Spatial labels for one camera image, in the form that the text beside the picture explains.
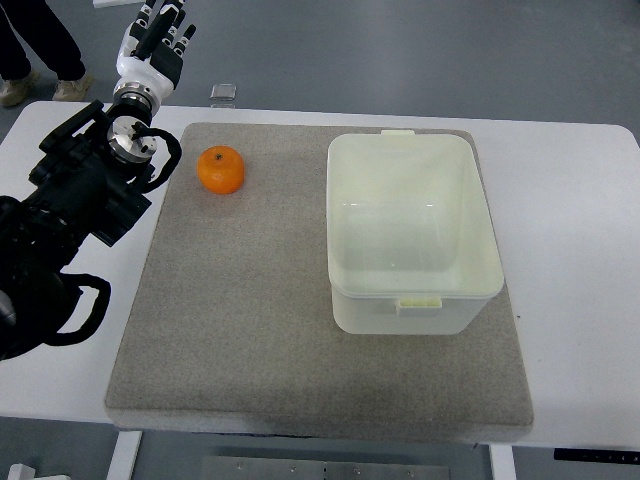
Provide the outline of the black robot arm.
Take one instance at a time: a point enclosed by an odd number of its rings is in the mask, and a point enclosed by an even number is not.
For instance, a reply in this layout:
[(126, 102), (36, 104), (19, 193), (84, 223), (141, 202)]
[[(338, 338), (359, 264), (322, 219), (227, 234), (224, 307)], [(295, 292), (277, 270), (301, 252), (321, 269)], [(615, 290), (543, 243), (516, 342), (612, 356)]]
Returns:
[(177, 167), (179, 141), (151, 125), (159, 105), (150, 87), (121, 82), (110, 107), (90, 103), (41, 142), (31, 195), (2, 197), (2, 359), (81, 343), (101, 325), (110, 283), (63, 269), (88, 236), (121, 239)]

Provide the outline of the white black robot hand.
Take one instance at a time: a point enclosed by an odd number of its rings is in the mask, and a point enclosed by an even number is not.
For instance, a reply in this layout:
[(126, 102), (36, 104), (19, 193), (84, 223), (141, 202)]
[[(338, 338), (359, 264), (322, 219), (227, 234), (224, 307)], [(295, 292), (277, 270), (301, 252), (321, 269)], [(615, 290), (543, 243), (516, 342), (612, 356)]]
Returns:
[(183, 57), (196, 26), (181, 31), (186, 18), (185, 1), (145, 1), (126, 29), (118, 52), (118, 85), (138, 83), (160, 101), (178, 86)]

